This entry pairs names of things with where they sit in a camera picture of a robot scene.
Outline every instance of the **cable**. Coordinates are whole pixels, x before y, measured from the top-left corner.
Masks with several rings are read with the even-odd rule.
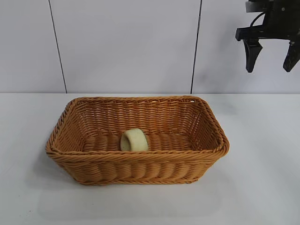
[[[250,24],[250,27],[253,27],[254,23],[262,16],[266,14],[266,12],[262,12],[260,13],[257,17],[255,17],[255,19],[252,21],[252,23]]]

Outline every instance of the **woven wicker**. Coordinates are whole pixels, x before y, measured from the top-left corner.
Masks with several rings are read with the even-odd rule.
[[[149,151],[120,151],[122,133],[132,128],[143,130]],[[74,99],[46,145],[85,185],[192,183],[228,150],[208,104],[192,96]]]

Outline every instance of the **beige ring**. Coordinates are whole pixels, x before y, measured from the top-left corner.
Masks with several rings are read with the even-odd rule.
[[[122,151],[147,151],[148,143],[145,134],[141,129],[125,131],[121,137]]]

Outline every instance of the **white wall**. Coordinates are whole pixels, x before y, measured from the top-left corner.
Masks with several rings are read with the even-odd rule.
[[[0,92],[65,92],[47,0],[0,1]]]
[[[288,41],[245,69],[246,0],[203,0],[193,93],[300,93]],[[68,92],[189,93],[200,0],[51,0]],[[0,92],[64,92],[48,0],[0,2]]]
[[[51,0],[68,92],[189,93],[199,0]]]
[[[193,93],[300,93],[300,63],[291,73],[283,69],[288,41],[260,41],[263,50],[247,73],[235,32],[257,14],[246,14],[245,1],[203,0]]]

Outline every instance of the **rectangular wicker basket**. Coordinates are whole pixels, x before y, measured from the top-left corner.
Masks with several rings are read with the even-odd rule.
[[[149,151],[120,151],[140,128]],[[197,181],[229,150],[208,104],[198,97],[82,97],[62,113],[46,153],[76,181],[181,184]]]

